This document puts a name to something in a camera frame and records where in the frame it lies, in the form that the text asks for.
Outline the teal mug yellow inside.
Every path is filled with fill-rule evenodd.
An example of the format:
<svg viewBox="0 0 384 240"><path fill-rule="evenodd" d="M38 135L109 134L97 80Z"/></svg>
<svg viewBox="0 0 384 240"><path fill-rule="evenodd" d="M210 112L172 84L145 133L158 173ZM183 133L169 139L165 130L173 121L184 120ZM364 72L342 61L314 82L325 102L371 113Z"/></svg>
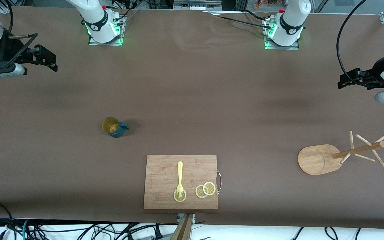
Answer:
<svg viewBox="0 0 384 240"><path fill-rule="evenodd" d="M121 122L115 117L107 117L101 124L103 132L113 138L120 138L130 129L126 122Z"/></svg>

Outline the wooden mug rack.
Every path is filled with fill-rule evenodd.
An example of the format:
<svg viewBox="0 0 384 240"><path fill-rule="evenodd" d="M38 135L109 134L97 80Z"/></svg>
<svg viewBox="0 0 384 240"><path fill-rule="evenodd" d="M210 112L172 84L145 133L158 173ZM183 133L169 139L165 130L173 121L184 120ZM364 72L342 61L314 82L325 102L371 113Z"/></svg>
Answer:
<svg viewBox="0 0 384 240"><path fill-rule="evenodd" d="M361 135L349 131L350 149L340 151L330 144L307 146L300 150L297 162L300 169L308 175L319 176L339 170L344 162L352 156L378 161L384 169L384 161L377 153L377 149L384 148L384 135L375 142L369 142Z"/></svg>

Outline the brown table cover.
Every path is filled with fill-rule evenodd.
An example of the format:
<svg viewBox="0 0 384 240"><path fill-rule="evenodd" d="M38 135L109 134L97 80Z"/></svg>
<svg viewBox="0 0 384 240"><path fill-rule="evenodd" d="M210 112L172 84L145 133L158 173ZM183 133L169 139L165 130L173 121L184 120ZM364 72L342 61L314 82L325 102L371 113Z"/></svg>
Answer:
<svg viewBox="0 0 384 240"><path fill-rule="evenodd" d="M0 79L0 203L16 218L175 222L146 210L148 155L216 155L222 190L207 224L384 228L384 169L355 156L311 176L307 146L375 142L384 104L338 89L346 15L312 14L297 51L267 50L255 26L205 12L140 10L123 46L90 46L76 9L15 7L58 71ZM115 117L130 129L102 130ZM384 148L377 149L384 161Z"/></svg>

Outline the grey power strip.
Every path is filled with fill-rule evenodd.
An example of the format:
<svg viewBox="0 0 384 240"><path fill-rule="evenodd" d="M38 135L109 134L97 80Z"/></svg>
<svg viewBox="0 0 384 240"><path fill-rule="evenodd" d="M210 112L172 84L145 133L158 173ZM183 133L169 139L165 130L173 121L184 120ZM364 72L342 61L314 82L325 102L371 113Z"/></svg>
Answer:
<svg viewBox="0 0 384 240"><path fill-rule="evenodd" d="M222 11L222 0L173 0L174 10Z"/></svg>

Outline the wooden cutting board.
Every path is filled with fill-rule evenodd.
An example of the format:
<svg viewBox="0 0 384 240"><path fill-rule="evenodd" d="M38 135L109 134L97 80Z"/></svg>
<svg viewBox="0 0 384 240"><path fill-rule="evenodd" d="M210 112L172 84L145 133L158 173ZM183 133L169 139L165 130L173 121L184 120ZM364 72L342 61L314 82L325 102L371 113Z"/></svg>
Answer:
<svg viewBox="0 0 384 240"><path fill-rule="evenodd" d="M173 193L177 188L177 163L183 162L182 186L187 197L177 202ZM217 188L217 156L215 155L148 155L144 205L151 210L185 210L213 211L217 210L218 194L215 192L206 198L195 194L198 185L210 181Z"/></svg>

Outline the yellow plastic fork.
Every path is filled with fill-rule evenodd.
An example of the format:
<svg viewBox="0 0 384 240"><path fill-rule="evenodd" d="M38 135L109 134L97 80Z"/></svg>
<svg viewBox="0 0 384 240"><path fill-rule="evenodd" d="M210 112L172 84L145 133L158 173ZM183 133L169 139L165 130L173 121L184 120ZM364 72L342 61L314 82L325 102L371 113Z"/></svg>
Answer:
<svg viewBox="0 0 384 240"><path fill-rule="evenodd" d="M183 162L179 161L177 163L178 184L176 188L176 196L178 199L182 198L183 196L182 173L183 173Z"/></svg>

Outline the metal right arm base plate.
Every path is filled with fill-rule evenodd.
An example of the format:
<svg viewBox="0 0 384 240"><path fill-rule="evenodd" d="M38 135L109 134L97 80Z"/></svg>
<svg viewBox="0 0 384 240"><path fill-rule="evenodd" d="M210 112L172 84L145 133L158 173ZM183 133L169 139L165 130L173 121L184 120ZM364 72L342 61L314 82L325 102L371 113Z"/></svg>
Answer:
<svg viewBox="0 0 384 240"><path fill-rule="evenodd" d="M87 33L89 34L89 41L88 44L90 46L122 46L123 45L123 39L124 39L124 33L125 33L125 26L126 26L126 17L119 17L119 13L113 12L111 14L111 33L113 36L113 39L111 41L102 43L96 41L92 37L91 29L85 24L87 28Z"/></svg>

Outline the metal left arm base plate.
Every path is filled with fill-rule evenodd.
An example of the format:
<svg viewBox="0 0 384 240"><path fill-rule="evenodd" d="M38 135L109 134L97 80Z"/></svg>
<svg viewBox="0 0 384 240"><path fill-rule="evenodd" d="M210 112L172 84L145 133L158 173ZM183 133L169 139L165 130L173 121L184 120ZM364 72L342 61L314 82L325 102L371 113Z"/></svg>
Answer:
<svg viewBox="0 0 384 240"><path fill-rule="evenodd" d="M264 46L270 50L299 50L299 38L303 30L291 29L294 33L289 34L286 29L278 24L275 19L266 18L262 20Z"/></svg>

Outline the metal clamp bracket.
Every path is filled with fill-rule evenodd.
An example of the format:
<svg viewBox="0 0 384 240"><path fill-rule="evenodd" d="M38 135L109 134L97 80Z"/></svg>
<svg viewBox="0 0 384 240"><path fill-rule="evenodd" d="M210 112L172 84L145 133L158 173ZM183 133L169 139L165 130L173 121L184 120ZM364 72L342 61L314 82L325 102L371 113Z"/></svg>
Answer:
<svg viewBox="0 0 384 240"><path fill-rule="evenodd" d="M183 219L183 217L186 217L188 214L177 214L177 224L179 224L181 222L181 220ZM192 217L192 224L195 224L196 223L196 214L189 214L191 217Z"/></svg>

